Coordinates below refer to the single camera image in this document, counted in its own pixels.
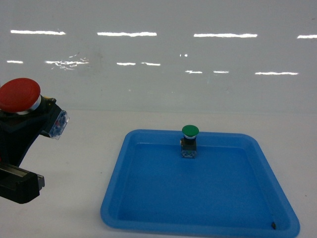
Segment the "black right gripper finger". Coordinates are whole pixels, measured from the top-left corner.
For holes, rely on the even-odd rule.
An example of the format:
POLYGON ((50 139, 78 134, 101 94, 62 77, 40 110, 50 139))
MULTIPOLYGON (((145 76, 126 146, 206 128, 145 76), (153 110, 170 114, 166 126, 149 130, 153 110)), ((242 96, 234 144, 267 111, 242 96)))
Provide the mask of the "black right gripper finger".
POLYGON ((18 204, 25 204, 40 195, 45 187, 42 175, 0 163, 0 196, 18 204))

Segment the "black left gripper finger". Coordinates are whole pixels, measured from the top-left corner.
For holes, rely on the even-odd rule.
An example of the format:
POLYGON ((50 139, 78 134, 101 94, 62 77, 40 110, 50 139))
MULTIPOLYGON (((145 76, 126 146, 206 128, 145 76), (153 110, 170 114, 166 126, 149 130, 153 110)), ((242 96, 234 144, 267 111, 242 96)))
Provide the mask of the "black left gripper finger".
POLYGON ((0 160, 20 166, 39 135, 48 137, 56 120, 54 110, 26 115, 0 113, 0 160))

